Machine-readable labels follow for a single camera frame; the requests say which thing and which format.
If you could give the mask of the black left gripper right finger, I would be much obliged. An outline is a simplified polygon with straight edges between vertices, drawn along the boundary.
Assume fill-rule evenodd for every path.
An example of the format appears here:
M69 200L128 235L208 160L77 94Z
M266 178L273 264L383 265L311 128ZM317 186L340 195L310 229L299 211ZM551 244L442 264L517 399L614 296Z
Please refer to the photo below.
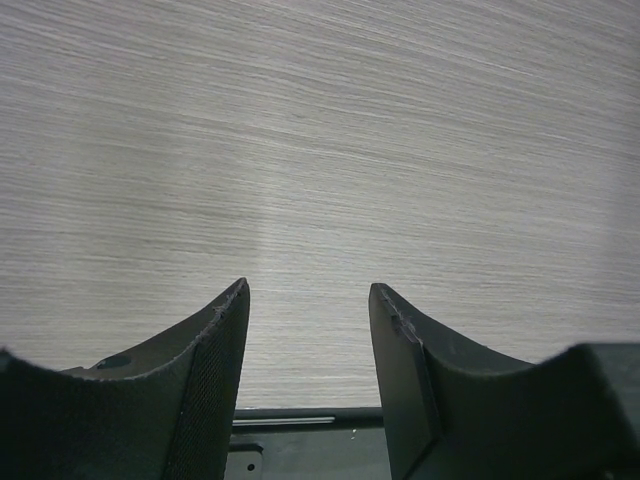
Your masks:
M635 479L639 347L538 364L492 350L375 283L369 318L396 479Z

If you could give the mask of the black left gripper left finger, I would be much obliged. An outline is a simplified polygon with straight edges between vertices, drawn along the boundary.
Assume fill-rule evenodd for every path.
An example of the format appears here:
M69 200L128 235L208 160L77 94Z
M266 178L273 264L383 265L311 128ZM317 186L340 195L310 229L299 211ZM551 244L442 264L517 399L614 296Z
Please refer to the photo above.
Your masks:
M245 279L96 365L1 353L5 479L220 479L249 323Z

